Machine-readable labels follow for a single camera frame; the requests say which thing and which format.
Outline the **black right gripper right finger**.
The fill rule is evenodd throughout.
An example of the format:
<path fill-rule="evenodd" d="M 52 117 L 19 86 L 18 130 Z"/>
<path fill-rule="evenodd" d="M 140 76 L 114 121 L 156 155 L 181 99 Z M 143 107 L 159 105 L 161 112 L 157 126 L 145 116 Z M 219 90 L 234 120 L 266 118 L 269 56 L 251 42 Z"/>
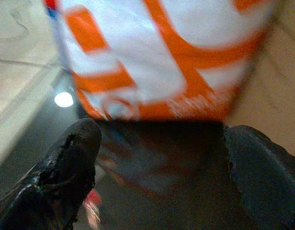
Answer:
<path fill-rule="evenodd" d="M 224 132 L 231 179 L 262 230 L 295 230 L 295 157 L 249 126 Z"/>

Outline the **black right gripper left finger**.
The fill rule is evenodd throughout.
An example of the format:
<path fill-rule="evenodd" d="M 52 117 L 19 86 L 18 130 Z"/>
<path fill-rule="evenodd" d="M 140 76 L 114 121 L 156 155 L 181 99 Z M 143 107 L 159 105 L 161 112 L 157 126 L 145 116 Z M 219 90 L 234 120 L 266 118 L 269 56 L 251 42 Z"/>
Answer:
<path fill-rule="evenodd" d="M 73 230 L 95 186 L 101 139 L 89 117 L 71 125 L 0 200 L 0 230 Z"/>

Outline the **orange and white box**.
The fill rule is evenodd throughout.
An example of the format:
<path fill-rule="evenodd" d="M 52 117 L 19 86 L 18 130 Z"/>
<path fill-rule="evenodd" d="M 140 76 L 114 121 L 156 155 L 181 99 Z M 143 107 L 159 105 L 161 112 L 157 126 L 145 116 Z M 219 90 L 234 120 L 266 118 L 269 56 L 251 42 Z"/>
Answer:
<path fill-rule="evenodd" d="M 103 120 L 229 114 L 275 0 L 42 0 L 86 112 Z"/>

